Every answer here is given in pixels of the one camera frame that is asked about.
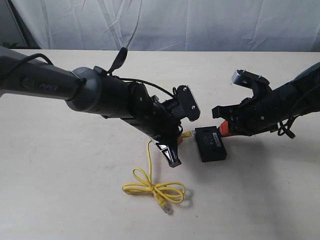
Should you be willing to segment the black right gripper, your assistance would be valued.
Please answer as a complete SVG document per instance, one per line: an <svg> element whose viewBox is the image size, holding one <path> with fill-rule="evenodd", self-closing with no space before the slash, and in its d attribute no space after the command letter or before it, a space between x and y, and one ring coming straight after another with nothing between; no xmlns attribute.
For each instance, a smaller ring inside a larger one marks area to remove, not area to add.
<svg viewBox="0 0 320 240"><path fill-rule="evenodd" d="M252 96L239 104L218 105L212 109L212 117L224 119L219 126L222 137L253 136L265 132L294 137L291 131L293 122L308 109L307 92L306 83L288 82L261 98Z"/></svg>

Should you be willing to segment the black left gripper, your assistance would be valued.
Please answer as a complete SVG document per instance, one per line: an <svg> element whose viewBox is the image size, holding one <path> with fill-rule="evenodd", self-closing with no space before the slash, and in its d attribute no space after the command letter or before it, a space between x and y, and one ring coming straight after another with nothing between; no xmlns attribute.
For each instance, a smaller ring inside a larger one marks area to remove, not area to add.
<svg viewBox="0 0 320 240"><path fill-rule="evenodd" d="M156 95L148 94L143 84L130 84L129 93L129 116L121 120L149 136L170 167L179 166L178 145L184 136L182 116L174 113L180 105L178 99L159 102Z"/></svg>

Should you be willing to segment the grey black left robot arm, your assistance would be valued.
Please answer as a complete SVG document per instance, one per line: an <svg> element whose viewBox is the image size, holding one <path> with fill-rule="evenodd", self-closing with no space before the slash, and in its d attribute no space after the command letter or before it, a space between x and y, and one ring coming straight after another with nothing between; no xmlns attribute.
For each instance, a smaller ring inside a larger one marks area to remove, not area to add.
<svg viewBox="0 0 320 240"><path fill-rule="evenodd" d="M178 98L160 102L149 95L148 81L113 75L127 57L122 48L109 70L95 66L68 71L55 66L42 53L24 55L12 49L0 49L0 93L63 100L76 112L121 119L151 138L170 167L181 164L178 138L181 117L173 107Z"/></svg>

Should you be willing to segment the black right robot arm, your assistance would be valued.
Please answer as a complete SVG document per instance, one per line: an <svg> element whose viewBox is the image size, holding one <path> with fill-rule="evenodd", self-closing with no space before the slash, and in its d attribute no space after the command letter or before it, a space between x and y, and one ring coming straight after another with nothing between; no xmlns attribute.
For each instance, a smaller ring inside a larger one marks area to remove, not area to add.
<svg viewBox="0 0 320 240"><path fill-rule="evenodd" d="M243 69L235 71L232 82L251 89L253 96L239 104L218 105L211 110L214 119L224 120L219 127L223 137L276 132L293 139L293 122L300 116L320 110L319 63L276 89L271 89L265 77Z"/></svg>

